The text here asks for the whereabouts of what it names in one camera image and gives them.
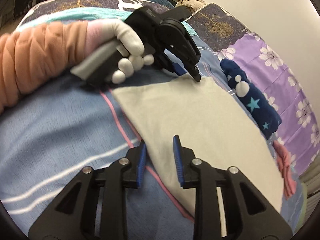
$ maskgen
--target gloved hand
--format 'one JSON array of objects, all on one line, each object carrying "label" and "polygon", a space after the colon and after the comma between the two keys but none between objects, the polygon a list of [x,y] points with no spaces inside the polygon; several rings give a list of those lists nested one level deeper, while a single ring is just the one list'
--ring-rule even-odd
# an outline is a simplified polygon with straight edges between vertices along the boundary
[{"label": "gloved hand", "polygon": [[153,64],[154,58],[152,55],[142,58],[144,46],[141,39],[129,25],[118,19],[99,19],[88,23],[85,57],[115,37],[123,44],[120,44],[117,49],[124,58],[119,61],[119,70],[113,73],[111,81],[114,84],[120,84],[132,76],[134,71],[140,70],[144,65]]}]

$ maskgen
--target light gray towel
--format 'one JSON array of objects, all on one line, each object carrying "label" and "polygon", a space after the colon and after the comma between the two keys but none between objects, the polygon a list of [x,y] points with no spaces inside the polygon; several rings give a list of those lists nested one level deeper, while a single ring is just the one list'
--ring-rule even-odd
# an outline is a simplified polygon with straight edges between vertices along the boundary
[{"label": "light gray towel", "polygon": [[211,78],[197,83],[185,74],[167,83],[118,88],[113,95],[145,140],[161,180],[191,214],[195,191],[183,190],[178,182],[172,149],[176,134],[211,166],[238,167],[280,212],[284,182],[265,139]]}]

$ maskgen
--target blue bedsheet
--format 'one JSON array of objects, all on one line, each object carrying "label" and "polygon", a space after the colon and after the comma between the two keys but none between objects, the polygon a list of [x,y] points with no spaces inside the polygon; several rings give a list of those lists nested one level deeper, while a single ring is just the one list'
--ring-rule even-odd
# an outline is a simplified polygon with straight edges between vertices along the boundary
[{"label": "blue bedsheet", "polygon": [[[218,58],[197,36],[193,39],[202,53],[198,64],[201,75],[211,76],[231,94]],[[149,67],[123,86],[167,82],[175,77]],[[25,233],[83,166],[108,166],[125,156],[131,144],[139,144],[110,91],[87,91],[82,85],[81,80],[65,72],[0,117],[0,199]],[[144,173],[142,188],[128,190],[126,200],[129,239],[192,239],[192,222],[181,215],[149,171]],[[294,198],[284,201],[281,210],[292,229],[302,203],[298,183]]]}]

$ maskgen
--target blue star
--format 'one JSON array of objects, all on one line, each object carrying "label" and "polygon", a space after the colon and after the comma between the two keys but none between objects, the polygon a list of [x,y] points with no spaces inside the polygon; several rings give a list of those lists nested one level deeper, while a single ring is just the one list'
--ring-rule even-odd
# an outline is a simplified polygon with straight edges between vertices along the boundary
[{"label": "blue star", "polygon": [[260,108],[260,106],[258,105],[259,101],[260,99],[254,100],[253,97],[251,97],[250,103],[247,104],[247,107],[250,107],[251,112],[253,112],[255,108]]},{"label": "blue star", "polygon": [[269,123],[265,122],[263,125],[263,130],[269,129]]}]

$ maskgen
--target metal screw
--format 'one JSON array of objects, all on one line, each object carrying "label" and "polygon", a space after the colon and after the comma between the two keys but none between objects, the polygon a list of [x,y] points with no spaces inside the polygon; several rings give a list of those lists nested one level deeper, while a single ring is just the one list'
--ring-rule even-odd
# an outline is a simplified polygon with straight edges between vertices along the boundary
[{"label": "metal screw", "polygon": [[127,158],[121,158],[121,159],[119,160],[119,163],[120,163],[121,165],[126,165],[126,164],[129,163],[129,160],[128,160]]},{"label": "metal screw", "polygon": [[230,167],[229,168],[229,171],[232,173],[232,174],[237,174],[239,172],[239,169],[237,167]]},{"label": "metal screw", "polygon": [[192,160],[192,163],[194,165],[200,165],[202,163],[202,161],[200,159],[198,159],[198,158],[195,158],[195,159]]},{"label": "metal screw", "polygon": [[92,168],[90,166],[85,166],[83,169],[82,169],[82,172],[84,174],[89,174],[90,172],[92,171]]}]

